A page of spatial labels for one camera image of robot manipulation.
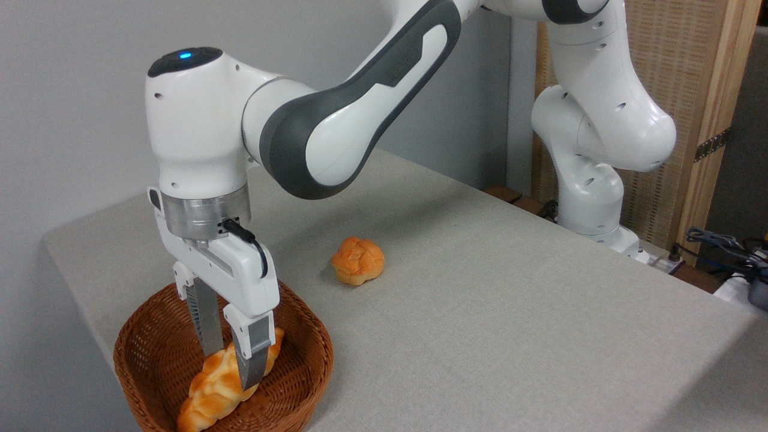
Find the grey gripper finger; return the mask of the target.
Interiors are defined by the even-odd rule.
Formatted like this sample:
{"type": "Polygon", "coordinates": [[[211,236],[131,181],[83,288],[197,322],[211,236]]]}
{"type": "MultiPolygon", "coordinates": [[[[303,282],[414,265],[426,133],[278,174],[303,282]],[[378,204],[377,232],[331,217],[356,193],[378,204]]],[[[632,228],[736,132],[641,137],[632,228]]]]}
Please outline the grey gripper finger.
{"type": "Polygon", "coordinates": [[[242,390],[257,386],[266,371],[268,350],[272,346],[272,311],[254,318],[233,305],[223,309],[231,327],[242,390]]]}
{"type": "Polygon", "coordinates": [[[182,262],[173,265],[176,292],[185,301],[205,356],[223,349],[218,297],[213,288],[182,262]]]}

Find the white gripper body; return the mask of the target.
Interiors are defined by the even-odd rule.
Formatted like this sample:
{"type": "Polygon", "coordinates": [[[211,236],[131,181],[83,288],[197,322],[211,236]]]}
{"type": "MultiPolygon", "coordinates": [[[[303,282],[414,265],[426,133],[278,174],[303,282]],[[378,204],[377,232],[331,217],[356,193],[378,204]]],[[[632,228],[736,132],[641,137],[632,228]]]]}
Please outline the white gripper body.
{"type": "Polygon", "coordinates": [[[242,225],[251,218],[247,188],[213,199],[178,199],[149,189],[165,248],[249,318],[280,301],[268,249],[242,225]]]}

